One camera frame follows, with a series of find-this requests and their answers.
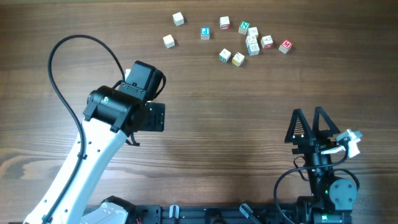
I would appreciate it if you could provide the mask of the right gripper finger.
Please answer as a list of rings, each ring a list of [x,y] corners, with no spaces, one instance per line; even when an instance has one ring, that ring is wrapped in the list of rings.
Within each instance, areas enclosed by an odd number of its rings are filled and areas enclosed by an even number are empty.
[[[301,109],[294,109],[290,124],[285,136],[285,143],[292,143],[293,135],[303,134],[305,139],[315,140],[315,135],[311,130]]]
[[[326,122],[328,129],[320,129],[320,118]],[[312,131],[316,137],[332,137],[334,134],[340,133],[340,130],[321,106],[315,108]]]

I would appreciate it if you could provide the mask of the wooden block blue side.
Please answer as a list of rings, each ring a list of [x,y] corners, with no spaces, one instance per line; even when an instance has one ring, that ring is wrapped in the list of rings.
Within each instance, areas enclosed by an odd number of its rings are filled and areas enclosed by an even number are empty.
[[[259,44],[253,43],[248,45],[248,54],[249,56],[258,55],[260,51]]]

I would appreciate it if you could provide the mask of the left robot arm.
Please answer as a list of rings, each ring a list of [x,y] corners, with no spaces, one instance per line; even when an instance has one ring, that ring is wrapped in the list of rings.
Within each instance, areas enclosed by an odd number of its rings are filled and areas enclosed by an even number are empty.
[[[165,105],[154,99],[165,82],[160,70],[137,60],[118,89],[101,86],[89,94],[82,135],[25,223],[80,223],[105,168],[127,140],[138,131],[164,130]]]

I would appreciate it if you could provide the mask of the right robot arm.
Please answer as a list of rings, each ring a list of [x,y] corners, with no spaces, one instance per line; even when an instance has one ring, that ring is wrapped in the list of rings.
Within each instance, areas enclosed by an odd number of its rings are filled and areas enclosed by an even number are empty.
[[[310,126],[302,110],[293,110],[285,142],[295,146],[292,153],[304,160],[282,176],[294,172],[310,184],[311,196],[300,196],[294,208],[280,210],[290,223],[351,223],[350,214],[357,199],[359,180],[350,171],[340,169],[351,178],[338,177],[336,166],[359,154],[362,133],[347,129],[341,132],[322,107],[315,108]]]

